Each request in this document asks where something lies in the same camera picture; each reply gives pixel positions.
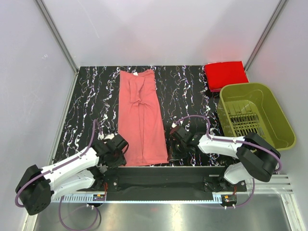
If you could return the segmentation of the pink t shirt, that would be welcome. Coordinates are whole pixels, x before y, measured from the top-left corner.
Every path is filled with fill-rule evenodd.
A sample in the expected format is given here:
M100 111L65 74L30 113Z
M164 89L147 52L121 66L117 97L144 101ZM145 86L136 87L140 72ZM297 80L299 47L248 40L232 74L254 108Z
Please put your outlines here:
M128 142L127 166L167 162L165 131L154 71L120 72L118 133Z

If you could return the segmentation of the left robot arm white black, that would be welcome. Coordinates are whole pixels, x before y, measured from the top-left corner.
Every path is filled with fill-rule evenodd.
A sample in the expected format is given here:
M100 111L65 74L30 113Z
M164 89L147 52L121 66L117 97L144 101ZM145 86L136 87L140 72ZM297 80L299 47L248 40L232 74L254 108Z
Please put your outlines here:
M26 169L15 192L15 204L30 216L46 209L52 200L79 190L100 190L104 174L100 167L114 169L126 165L129 143L121 136L92 141L77 154L55 164Z

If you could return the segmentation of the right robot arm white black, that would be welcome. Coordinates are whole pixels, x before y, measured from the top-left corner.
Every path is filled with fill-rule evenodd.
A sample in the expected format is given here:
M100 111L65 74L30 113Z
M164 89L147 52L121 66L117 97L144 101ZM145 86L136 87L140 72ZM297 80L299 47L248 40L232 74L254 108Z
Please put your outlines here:
M192 134L176 125L170 132L170 160L183 159L188 153L219 154L238 159L226 167L218 179L219 187L229 191L237 183L256 179L268 182L281 169L280 153L258 134L220 137L198 132Z

